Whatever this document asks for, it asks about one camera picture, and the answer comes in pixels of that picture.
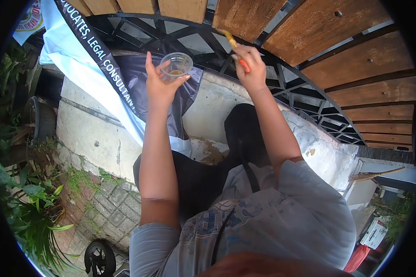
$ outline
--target plastic cup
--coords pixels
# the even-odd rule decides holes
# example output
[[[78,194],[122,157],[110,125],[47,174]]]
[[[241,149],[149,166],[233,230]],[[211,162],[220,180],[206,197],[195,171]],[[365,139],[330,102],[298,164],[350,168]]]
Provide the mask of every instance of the plastic cup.
[[[168,81],[186,75],[193,67],[193,60],[185,53],[169,53],[160,61],[160,69],[166,74]]]

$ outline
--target wheel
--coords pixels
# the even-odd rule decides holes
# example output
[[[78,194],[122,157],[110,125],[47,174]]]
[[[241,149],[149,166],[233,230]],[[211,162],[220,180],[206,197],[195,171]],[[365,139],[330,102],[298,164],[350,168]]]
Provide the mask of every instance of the wheel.
[[[88,245],[85,251],[85,270],[86,273],[95,271],[94,275],[102,277],[112,277],[116,271],[116,258],[111,247],[106,241],[96,239]]]

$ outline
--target wooden slat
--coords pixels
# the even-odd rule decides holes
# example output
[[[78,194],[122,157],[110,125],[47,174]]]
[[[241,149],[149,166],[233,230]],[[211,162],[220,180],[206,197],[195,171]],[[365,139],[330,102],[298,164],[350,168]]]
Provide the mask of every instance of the wooden slat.
[[[405,123],[361,123],[354,124],[359,132],[383,132],[392,134],[411,135],[411,124]]]
[[[274,28],[263,48],[296,66],[389,19],[378,0],[306,0]]]
[[[213,28],[225,29],[246,41],[255,42],[288,0],[219,0]]]
[[[397,144],[411,144],[411,136],[406,135],[390,135],[390,134],[371,134],[371,133],[361,133],[362,137],[366,141],[382,141],[382,142],[391,142]]]
[[[88,6],[83,0],[68,0],[68,3],[70,3],[74,8],[76,8],[84,16],[92,15],[91,10],[88,8]]]
[[[117,13],[120,10],[116,0],[83,0],[95,15]]]
[[[413,105],[392,105],[382,107],[346,109],[344,113],[351,121],[412,120],[413,111]]]
[[[327,93],[340,107],[416,100],[416,77],[379,81]]]
[[[160,14],[202,23],[208,0],[159,0]]]
[[[122,12],[146,13],[153,15],[157,12],[156,0],[117,0]]]
[[[371,39],[302,70],[321,89],[413,68],[399,31]]]
[[[397,150],[398,147],[405,147],[408,148],[408,151],[413,151],[413,147],[411,145],[393,145],[388,143],[376,143],[376,142],[366,142],[367,146],[369,147],[377,147],[377,148],[387,148],[387,149],[395,149]]]

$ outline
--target crack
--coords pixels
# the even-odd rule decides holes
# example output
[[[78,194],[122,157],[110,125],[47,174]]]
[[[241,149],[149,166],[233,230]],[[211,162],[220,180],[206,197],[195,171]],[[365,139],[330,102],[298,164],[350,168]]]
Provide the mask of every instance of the crack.
[[[119,177],[122,174],[122,170],[120,169],[120,148],[122,147],[122,142],[119,140],[119,148],[117,149],[117,164],[119,165]]]

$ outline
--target black strap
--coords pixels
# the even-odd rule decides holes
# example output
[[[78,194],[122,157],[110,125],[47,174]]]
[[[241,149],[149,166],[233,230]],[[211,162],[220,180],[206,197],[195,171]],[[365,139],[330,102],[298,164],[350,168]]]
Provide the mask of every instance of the black strap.
[[[250,181],[251,191],[253,193],[260,191],[260,186],[259,186],[259,183],[257,182],[256,175],[254,174],[246,158],[244,157],[241,139],[239,139],[239,155],[240,155],[240,160],[242,161],[242,165],[244,166],[245,172],[247,173],[248,180]]]
[[[230,220],[231,216],[234,213],[234,209],[235,209],[235,207],[230,212],[230,214],[227,216],[227,218],[225,219],[225,221],[222,224],[222,227],[219,230],[219,233],[217,234],[216,242],[214,243],[214,249],[212,251],[212,256],[211,256],[211,266],[216,263],[217,250],[219,249],[220,238],[222,236],[223,230],[225,230],[225,227],[227,226],[228,220]]]

